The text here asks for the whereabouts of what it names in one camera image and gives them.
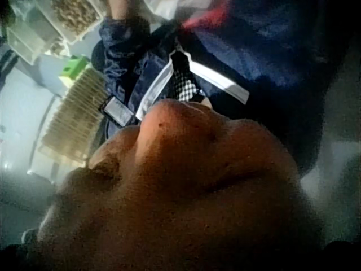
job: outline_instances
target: blue jacket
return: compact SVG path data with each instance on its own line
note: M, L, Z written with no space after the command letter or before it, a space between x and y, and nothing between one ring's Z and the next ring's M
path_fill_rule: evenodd
M100 30L106 88L133 113L124 124L139 123L170 91L170 55L178 39L213 108L266 126L304 174L317 159L323 97L334 71L330 67L336 66L317 53L318 11L316 1L233 0L217 29L188 31L171 21L151 35L140 19L108 18ZM108 125L109 137L117 131Z

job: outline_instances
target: skin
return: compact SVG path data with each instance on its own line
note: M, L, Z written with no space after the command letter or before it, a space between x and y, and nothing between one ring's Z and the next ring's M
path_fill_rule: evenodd
M308 213L268 130L164 100L68 176L35 250L52 270L250 268L308 249Z

